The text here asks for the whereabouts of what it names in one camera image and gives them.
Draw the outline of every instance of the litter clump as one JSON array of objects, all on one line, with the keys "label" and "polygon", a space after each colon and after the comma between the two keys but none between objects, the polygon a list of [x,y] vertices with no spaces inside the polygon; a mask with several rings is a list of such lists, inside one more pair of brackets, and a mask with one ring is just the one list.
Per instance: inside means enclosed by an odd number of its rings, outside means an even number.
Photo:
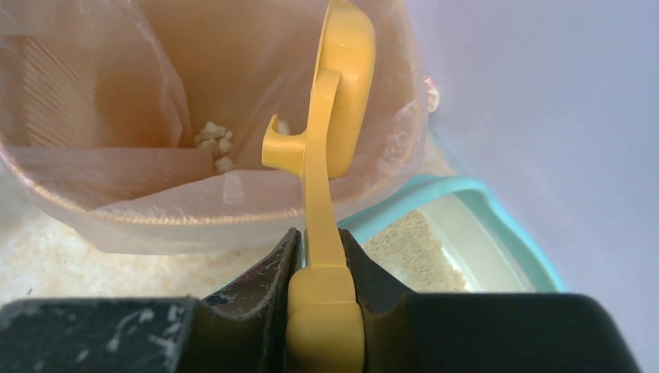
[{"label": "litter clump", "polygon": [[233,133],[223,126],[208,121],[204,128],[194,137],[194,144],[199,149],[213,151],[215,171],[221,175],[233,169],[233,161],[229,153],[233,147],[231,137]]},{"label": "litter clump", "polygon": [[291,128],[288,126],[288,122],[286,120],[279,120],[279,134],[285,134],[289,135],[291,134]]},{"label": "litter clump", "polygon": [[448,260],[425,216],[412,211],[373,236],[364,251],[414,291],[467,292],[465,276]]}]

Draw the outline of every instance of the translucent plastic bag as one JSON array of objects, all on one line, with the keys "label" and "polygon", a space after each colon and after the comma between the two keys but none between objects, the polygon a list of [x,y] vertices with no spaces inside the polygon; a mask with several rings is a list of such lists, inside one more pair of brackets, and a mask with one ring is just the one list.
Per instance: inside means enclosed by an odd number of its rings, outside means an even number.
[{"label": "translucent plastic bag", "polygon": [[[413,174],[427,124],[403,0],[356,0],[377,62],[341,219]],[[2,157],[35,203],[110,253],[270,245],[303,228],[299,180],[260,164],[270,117],[304,130],[326,0],[0,0]],[[217,175],[193,136],[234,132]]]}]

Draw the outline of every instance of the white wall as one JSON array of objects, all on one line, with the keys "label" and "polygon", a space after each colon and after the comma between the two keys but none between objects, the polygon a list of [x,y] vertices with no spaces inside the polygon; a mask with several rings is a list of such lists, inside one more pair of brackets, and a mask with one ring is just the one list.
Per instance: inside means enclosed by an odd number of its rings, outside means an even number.
[{"label": "white wall", "polygon": [[659,2],[408,7],[444,146],[659,371]]}]

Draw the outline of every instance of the litter box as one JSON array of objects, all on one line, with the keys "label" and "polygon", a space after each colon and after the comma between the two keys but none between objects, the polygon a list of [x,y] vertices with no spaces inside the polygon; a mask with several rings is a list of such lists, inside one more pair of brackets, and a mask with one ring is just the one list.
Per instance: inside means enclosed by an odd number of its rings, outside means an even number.
[{"label": "litter box", "polygon": [[339,223],[363,244],[411,211],[427,219],[472,291],[565,291],[531,236],[485,184],[464,176],[416,176],[389,199]]}]

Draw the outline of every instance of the yellow litter scoop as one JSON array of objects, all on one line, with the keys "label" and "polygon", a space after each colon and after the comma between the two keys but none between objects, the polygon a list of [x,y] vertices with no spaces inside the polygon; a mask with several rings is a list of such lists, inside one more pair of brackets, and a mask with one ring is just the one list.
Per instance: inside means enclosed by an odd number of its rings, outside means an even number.
[{"label": "yellow litter scoop", "polygon": [[336,226],[330,179],[350,168],[375,66],[375,32],[346,0],[331,0],[320,37],[306,130],[279,134],[275,115],[262,163],[301,178],[307,267],[288,288],[287,361],[292,371],[359,372],[364,325]]}]

